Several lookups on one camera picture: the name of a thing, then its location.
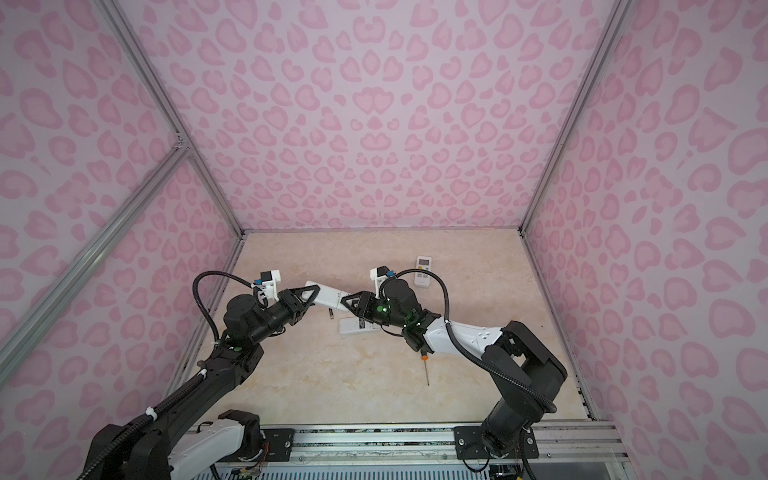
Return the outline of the orange black screwdriver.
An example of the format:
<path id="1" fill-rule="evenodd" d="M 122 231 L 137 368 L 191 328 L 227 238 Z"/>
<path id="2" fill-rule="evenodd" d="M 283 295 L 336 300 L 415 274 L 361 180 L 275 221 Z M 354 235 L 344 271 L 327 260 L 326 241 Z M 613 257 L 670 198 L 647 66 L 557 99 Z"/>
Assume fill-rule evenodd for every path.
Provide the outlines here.
<path id="1" fill-rule="evenodd" d="M 429 377 L 429 370 L 428 370 L 428 359 L 429 359 L 428 354 L 422 353 L 420 357 L 421 357 L 421 363 L 423 365 L 425 383 L 427 386 L 430 386 L 430 377 Z"/>

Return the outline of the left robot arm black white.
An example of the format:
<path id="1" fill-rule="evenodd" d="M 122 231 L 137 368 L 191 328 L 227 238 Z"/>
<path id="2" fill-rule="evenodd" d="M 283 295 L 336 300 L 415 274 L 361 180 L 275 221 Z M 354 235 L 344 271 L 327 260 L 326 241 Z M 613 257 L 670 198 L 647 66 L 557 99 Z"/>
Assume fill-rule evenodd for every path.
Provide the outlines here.
<path id="1" fill-rule="evenodd" d="M 200 370 L 125 425 L 109 424 L 91 442 L 81 479 L 170 479 L 173 448 L 218 400 L 241 385 L 264 355 L 262 342 L 298 323 L 321 293 L 318 285 L 282 290 L 264 307 L 252 294 L 232 298 L 226 329 Z"/>

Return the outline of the red white remote control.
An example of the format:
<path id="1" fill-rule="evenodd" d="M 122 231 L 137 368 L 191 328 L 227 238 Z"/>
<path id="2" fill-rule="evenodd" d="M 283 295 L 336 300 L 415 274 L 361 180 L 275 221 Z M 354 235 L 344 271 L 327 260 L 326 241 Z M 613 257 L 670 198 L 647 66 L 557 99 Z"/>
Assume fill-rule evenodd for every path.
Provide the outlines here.
<path id="1" fill-rule="evenodd" d="M 339 320 L 339 334 L 342 336 L 359 335 L 381 332 L 381 328 L 358 317 L 347 317 Z"/>

